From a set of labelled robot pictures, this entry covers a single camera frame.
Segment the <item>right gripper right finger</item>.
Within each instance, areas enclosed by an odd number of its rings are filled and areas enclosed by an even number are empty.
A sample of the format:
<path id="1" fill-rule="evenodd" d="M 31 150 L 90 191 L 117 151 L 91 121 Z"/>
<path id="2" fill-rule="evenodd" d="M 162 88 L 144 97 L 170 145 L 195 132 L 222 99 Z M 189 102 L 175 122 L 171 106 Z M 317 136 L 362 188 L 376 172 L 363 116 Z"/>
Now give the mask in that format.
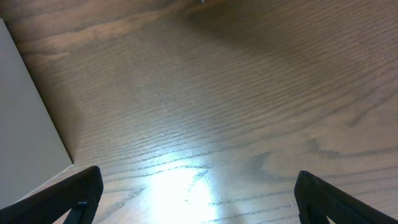
<path id="1" fill-rule="evenodd" d="M 396 219 L 305 170 L 298 173 L 294 195 L 301 224 L 397 224 Z"/>

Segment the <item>white cardboard box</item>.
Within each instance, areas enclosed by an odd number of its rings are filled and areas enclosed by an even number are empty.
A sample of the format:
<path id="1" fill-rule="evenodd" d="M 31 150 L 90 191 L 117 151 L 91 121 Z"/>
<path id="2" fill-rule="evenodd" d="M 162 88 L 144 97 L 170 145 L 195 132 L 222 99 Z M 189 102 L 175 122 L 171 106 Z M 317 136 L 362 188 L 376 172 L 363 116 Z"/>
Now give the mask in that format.
<path id="1" fill-rule="evenodd" d="M 31 194 L 72 161 L 1 22 L 1 207 Z"/>

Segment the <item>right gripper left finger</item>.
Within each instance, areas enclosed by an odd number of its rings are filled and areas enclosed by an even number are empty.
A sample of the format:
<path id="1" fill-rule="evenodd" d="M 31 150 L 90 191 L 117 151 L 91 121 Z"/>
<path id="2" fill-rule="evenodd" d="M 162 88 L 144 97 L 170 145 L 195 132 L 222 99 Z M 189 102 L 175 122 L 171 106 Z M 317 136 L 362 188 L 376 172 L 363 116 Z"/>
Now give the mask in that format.
<path id="1" fill-rule="evenodd" d="M 103 193 L 100 168 L 91 166 L 1 209 L 1 223 L 92 223 Z"/>

